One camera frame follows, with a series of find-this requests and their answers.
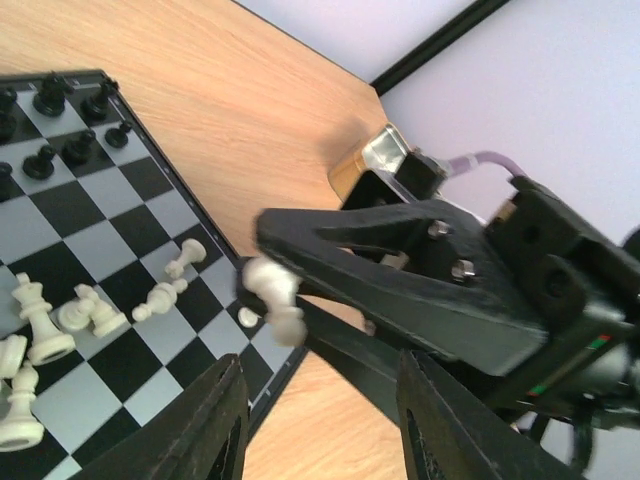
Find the screw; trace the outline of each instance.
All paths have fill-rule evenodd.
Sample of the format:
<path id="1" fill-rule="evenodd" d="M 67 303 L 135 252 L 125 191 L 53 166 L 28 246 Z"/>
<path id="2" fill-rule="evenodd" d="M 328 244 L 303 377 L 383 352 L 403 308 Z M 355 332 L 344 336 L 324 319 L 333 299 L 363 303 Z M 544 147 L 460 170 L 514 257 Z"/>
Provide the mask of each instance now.
<path id="1" fill-rule="evenodd" d="M 451 276 L 458 282 L 465 282 L 476 276 L 473 262 L 469 260 L 456 260 L 451 267 Z"/>
<path id="2" fill-rule="evenodd" d="M 431 222 L 431 225 L 429 225 L 427 233 L 429 234 L 429 237 L 433 239 L 442 237 L 443 235 L 449 233 L 449 224 L 443 222 L 442 220 L 434 220 L 433 222 Z"/>

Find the wire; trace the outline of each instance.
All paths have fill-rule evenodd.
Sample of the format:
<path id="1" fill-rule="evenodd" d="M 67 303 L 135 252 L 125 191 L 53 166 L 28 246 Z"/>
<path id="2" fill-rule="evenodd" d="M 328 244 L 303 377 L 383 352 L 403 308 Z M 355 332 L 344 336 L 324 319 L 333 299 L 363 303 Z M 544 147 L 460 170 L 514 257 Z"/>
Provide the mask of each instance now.
<path id="1" fill-rule="evenodd" d="M 514 177 L 527 176 L 527 174 L 524 173 L 524 170 L 522 170 L 522 168 L 520 168 L 516 162 L 511 160 L 509 157 L 497 152 L 485 151 L 471 153 L 469 155 L 463 155 L 461 157 L 452 158 L 451 160 L 446 160 L 445 163 L 447 163 L 450 167 L 450 177 L 455 177 L 458 175 L 462 175 L 463 173 L 470 172 L 482 163 L 492 163 L 494 165 L 500 165 Z"/>

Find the wood grain surface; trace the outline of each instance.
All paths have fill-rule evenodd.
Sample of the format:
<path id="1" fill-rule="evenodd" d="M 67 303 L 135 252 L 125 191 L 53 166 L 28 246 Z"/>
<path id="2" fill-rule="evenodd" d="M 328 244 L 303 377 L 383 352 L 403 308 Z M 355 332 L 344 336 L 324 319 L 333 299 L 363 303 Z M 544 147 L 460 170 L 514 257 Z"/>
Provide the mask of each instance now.
<path id="1" fill-rule="evenodd" d="M 101 68 L 242 253 L 265 207 L 336 208 L 327 170 L 386 122 L 374 91 L 224 0 L 0 0 L 0 73 Z M 405 478 L 400 435 L 309 355 L 246 479 Z"/>

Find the black pawn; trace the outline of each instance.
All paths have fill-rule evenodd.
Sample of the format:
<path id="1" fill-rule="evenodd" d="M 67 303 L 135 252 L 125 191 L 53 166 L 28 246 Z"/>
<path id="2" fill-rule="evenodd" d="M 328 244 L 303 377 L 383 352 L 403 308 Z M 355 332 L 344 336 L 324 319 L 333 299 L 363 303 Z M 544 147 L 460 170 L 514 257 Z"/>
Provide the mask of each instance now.
<path id="1" fill-rule="evenodd" d="M 85 130 L 77 139 L 70 138 L 62 147 L 62 158 L 74 165 L 83 165 L 91 157 L 91 145 L 96 139 L 93 130 Z"/>
<path id="2" fill-rule="evenodd" d="M 133 125 L 128 120 L 122 122 L 117 128 L 110 128 L 107 133 L 104 134 L 104 141 L 111 145 L 113 148 L 124 148 L 129 143 L 129 136 L 127 135 Z"/>
<path id="3" fill-rule="evenodd" d="M 22 171 L 36 180 L 44 180 L 53 174 L 53 157 L 56 151 L 50 145 L 45 145 L 38 150 L 37 155 L 25 158 L 22 163 Z"/>
<path id="4" fill-rule="evenodd" d="M 0 88 L 0 141 L 10 139 L 16 131 L 18 122 L 11 111 L 17 99 L 13 87 Z"/>
<path id="5" fill-rule="evenodd" d="M 42 79 L 40 90 L 33 97 L 33 107 L 47 117 L 59 117 L 64 112 L 67 95 L 73 92 L 64 77 L 51 72 Z"/>
<path id="6" fill-rule="evenodd" d="M 104 120 L 109 113 L 109 97 L 118 91 L 118 82 L 106 78 L 100 83 L 98 93 L 82 101 L 82 112 L 93 120 Z"/>
<path id="7" fill-rule="evenodd" d="M 11 190 L 13 184 L 11 182 L 11 173 L 13 167 L 7 162 L 0 162 L 0 202 L 11 198 Z"/>

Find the white chess piece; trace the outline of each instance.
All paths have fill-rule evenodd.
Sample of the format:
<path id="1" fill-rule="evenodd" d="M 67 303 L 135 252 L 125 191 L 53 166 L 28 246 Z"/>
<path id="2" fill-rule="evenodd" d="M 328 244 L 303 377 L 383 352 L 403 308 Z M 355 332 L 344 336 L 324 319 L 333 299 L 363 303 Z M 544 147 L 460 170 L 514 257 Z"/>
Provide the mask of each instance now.
<path id="1" fill-rule="evenodd" d="M 188 285 L 184 278 L 173 283 L 157 284 L 147 295 L 147 303 L 134 308 L 131 316 L 136 322 L 142 322 L 154 313 L 167 313 L 178 301 L 178 294 L 184 292 Z"/>
<path id="2" fill-rule="evenodd" d="M 238 321 L 240 322 L 240 325 L 242 325 L 244 328 L 255 327 L 258 324 L 259 318 L 260 317 L 256 312 L 254 312 L 253 310 L 247 307 L 242 307 L 238 311 Z"/>
<path id="3" fill-rule="evenodd" d="M 0 421 L 0 452 L 15 452 L 33 447 L 42 441 L 44 426 L 31 414 L 36 399 L 38 372 L 24 362 L 11 382 L 13 393 L 8 400 L 9 413 Z"/>
<path id="4" fill-rule="evenodd" d="M 73 337 L 62 333 L 49 318 L 52 307 L 42 298 L 42 284 L 31 282 L 26 273 L 16 275 L 20 286 L 11 295 L 20 302 L 20 318 L 28 318 L 33 331 L 33 343 L 27 357 L 33 365 L 43 365 L 71 353 L 76 348 Z"/>
<path id="5" fill-rule="evenodd" d="M 80 284 L 76 286 L 75 291 L 80 299 L 91 300 L 95 304 L 89 318 L 93 321 L 93 334 L 96 337 L 102 338 L 128 322 L 124 313 L 116 312 L 90 286 Z"/>
<path id="6" fill-rule="evenodd" d="M 22 335 L 9 335 L 0 342 L 0 379 L 13 378 L 27 350 L 27 338 Z"/>
<path id="7" fill-rule="evenodd" d="M 87 328 L 91 323 L 89 315 L 96 308 L 90 298 L 77 298 L 65 303 L 58 312 L 58 323 L 67 332 L 77 332 Z"/>
<path id="8" fill-rule="evenodd" d="M 187 265 L 202 262 L 207 257 L 207 250 L 197 240 L 188 238 L 182 242 L 180 256 L 170 261 L 164 271 L 173 279 L 180 278 Z"/>
<path id="9" fill-rule="evenodd" d="M 303 312 L 295 306 L 300 278 L 273 260 L 259 256 L 249 260 L 242 283 L 267 306 L 265 321 L 273 326 L 273 337 L 281 345 L 299 346 L 307 336 Z"/>

